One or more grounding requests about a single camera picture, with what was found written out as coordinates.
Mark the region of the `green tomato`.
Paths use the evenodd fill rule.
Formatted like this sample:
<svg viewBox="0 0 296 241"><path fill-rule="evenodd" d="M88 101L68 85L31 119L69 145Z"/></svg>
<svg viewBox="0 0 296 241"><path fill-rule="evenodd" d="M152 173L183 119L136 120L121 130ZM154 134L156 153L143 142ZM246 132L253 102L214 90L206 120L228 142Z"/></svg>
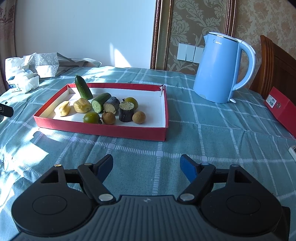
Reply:
<svg viewBox="0 0 296 241"><path fill-rule="evenodd" d="M83 117L84 123L102 124L101 117L96 112L88 112Z"/></svg>
<svg viewBox="0 0 296 241"><path fill-rule="evenodd" d="M133 98L133 97L127 97L127 98L123 98L122 100L123 100L123 102L133 103L135 110L138 108L138 102L137 102L137 100L135 98Z"/></svg>

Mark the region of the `yellow jackfruit piece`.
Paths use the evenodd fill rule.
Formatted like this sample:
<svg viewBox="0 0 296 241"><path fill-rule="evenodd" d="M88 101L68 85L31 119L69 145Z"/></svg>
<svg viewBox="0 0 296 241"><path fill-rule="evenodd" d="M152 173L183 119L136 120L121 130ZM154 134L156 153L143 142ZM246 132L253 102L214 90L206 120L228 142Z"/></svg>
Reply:
<svg viewBox="0 0 296 241"><path fill-rule="evenodd" d="M77 113L86 113L92 109L91 103L84 98L80 98L75 101L73 107Z"/></svg>
<svg viewBox="0 0 296 241"><path fill-rule="evenodd" d="M70 102L67 101L63 101L61 102L55 109L54 109L54 113L57 116L67 116L67 114L69 114L71 109L70 106Z"/></svg>

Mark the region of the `longan fruit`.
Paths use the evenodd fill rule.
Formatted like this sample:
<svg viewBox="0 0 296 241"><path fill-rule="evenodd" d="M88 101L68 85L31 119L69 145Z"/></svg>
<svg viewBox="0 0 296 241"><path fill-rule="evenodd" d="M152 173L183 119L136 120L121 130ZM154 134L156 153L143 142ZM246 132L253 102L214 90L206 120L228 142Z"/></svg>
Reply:
<svg viewBox="0 0 296 241"><path fill-rule="evenodd" d="M142 111L137 111L132 116L132 121L136 124L142 124L146 120L146 115Z"/></svg>
<svg viewBox="0 0 296 241"><path fill-rule="evenodd" d="M106 125L113 125L115 124L116 117L112 112L104 112L102 114L102 120Z"/></svg>

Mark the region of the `cut cucumber half with stem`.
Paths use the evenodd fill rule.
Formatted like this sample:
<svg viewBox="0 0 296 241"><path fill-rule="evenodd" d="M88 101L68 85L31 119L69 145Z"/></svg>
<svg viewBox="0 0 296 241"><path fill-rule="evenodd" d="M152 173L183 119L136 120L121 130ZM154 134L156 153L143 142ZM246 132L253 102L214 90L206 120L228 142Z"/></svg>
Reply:
<svg viewBox="0 0 296 241"><path fill-rule="evenodd" d="M93 94L91 93L83 77L81 77L80 75L76 75L74 82L81 98L87 100L93 99Z"/></svg>

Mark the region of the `white tissue pack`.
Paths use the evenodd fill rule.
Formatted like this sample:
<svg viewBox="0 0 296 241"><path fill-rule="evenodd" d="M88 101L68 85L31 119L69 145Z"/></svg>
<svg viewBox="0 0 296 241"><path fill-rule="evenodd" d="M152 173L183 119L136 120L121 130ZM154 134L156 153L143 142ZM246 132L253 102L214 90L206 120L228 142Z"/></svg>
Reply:
<svg viewBox="0 0 296 241"><path fill-rule="evenodd" d="M27 93L39 87L39 75L34 73L18 74L11 77L7 82L13 90Z"/></svg>

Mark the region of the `white plastic bag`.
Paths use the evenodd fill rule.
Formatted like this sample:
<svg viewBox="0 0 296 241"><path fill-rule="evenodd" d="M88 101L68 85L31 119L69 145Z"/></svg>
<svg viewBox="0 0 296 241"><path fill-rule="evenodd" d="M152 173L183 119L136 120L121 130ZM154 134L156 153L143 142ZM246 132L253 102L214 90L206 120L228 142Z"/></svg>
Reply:
<svg viewBox="0 0 296 241"><path fill-rule="evenodd" d="M36 69L32 66L35 53L23 57L11 57L5 60L5 75L6 80L17 76L31 76L37 73Z"/></svg>

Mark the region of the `crumpled white tissue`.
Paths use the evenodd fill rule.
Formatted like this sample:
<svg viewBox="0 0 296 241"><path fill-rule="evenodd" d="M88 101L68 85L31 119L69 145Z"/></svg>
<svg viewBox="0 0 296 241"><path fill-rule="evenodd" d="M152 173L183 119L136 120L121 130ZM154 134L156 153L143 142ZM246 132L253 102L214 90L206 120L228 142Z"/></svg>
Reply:
<svg viewBox="0 0 296 241"><path fill-rule="evenodd" d="M32 78L27 78L26 76L21 78L19 83L19 88L22 92L27 93L31 90L35 90L39 87L39 75Z"/></svg>

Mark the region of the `checked teal tablecloth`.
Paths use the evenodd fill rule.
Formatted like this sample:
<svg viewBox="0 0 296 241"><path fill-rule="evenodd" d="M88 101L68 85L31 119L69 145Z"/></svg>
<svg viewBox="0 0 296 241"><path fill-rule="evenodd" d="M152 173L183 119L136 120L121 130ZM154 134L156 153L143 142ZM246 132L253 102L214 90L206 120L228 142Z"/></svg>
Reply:
<svg viewBox="0 0 296 241"><path fill-rule="evenodd" d="M165 85L169 128L166 141L142 141L48 130L33 116L76 75L88 82ZM1 240L17 235L11 217L14 200L55 164L76 168L106 154L114 168L105 186L114 195L179 195L188 185L180 156L217 168L239 164L291 210L290 240L295 240L295 161L288 149L295 138L274 118L262 97L248 89L235 103L215 104L193 91L195 77L139 68L76 68L43 79L29 92L7 91L1 103L14 109L1 122Z"/></svg>

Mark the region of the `brown curtain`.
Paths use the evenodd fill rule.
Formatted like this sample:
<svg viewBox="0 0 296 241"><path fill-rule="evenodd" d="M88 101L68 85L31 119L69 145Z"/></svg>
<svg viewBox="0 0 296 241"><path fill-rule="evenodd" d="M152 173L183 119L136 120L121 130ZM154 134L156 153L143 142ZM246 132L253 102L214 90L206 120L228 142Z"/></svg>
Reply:
<svg viewBox="0 0 296 241"><path fill-rule="evenodd" d="M1 94L8 90L5 74L6 58L16 56L15 46L15 8L16 0L1 1L0 19L0 58L1 58Z"/></svg>

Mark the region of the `red shallow cardboard box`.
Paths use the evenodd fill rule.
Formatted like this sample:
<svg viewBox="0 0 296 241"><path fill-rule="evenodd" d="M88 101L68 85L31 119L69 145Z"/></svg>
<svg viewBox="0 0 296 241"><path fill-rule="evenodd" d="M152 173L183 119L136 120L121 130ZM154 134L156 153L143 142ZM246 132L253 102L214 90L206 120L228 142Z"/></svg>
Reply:
<svg viewBox="0 0 296 241"><path fill-rule="evenodd" d="M41 128L90 135L165 141L169 113L164 85L90 83L86 113L75 84L66 84L35 114Z"/></svg>

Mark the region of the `white remote control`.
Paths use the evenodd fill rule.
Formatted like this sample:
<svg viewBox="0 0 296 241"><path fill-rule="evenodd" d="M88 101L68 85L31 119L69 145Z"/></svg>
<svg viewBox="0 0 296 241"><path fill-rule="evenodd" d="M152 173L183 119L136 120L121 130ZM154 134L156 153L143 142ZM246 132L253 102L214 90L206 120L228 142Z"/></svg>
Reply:
<svg viewBox="0 0 296 241"><path fill-rule="evenodd" d="M294 161L296 162L296 146L289 147L288 151L292 156L292 158L294 159Z"/></svg>

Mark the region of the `blue electric kettle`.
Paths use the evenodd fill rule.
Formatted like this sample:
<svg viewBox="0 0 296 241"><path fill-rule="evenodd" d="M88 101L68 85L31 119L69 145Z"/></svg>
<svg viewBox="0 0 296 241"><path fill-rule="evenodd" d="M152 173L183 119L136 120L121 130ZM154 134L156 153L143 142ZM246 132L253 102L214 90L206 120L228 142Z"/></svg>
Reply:
<svg viewBox="0 0 296 241"><path fill-rule="evenodd" d="M193 86L200 97L216 103L236 101L234 92L251 79L256 65L255 50L247 42L217 32L204 36L205 47ZM238 81L242 52L248 57L247 73Z"/></svg>

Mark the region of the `red gift box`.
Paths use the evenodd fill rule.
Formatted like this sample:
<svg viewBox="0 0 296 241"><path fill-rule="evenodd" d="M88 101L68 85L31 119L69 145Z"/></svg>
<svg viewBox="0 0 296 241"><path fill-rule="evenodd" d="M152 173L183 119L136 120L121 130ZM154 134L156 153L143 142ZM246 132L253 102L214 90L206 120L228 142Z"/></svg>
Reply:
<svg viewBox="0 0 296 241"><path fill-rule="evenodd" d="M296 107L277 88L273 87L264 101L273 116L295 137Z"/></svg>

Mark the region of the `wooden headboard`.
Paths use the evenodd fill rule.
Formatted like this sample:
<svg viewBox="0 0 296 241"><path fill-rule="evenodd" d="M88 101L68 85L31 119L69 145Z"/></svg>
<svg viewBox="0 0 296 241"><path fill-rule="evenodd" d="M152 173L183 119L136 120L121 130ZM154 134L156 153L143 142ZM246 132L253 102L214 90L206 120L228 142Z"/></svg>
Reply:
<svg viewBox="0 0 296 241"><path fill-rule="evenodd" d="M295 59L268 37L261 35L261 64L250 90L267 98L273 87L295 103Z"/></svg>

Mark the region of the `white wall switch panel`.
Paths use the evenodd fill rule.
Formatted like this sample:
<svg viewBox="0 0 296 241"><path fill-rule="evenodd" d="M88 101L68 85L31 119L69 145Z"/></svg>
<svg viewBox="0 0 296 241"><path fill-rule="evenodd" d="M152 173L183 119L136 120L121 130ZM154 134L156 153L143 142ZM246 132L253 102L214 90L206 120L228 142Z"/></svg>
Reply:
<svg viewBox="0 0 296 241"><path fill-rule="evenodd" d="M177 60L187 61L199 64L204 52L204 48L179 43L177 51Z"/></svg>

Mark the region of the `ornate wall panel frame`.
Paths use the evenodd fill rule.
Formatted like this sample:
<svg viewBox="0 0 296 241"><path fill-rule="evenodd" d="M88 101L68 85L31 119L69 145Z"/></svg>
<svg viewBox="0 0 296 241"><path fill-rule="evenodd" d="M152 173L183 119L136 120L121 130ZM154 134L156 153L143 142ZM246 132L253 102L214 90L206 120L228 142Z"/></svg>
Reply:
<svg viewBox="0 0 296 241"><path fill-rule="evenodd" d="M180 43L204 47L204 35L234 33L236 1L157 1L150 68L196 74L198 64L177 59Z"/></svg>

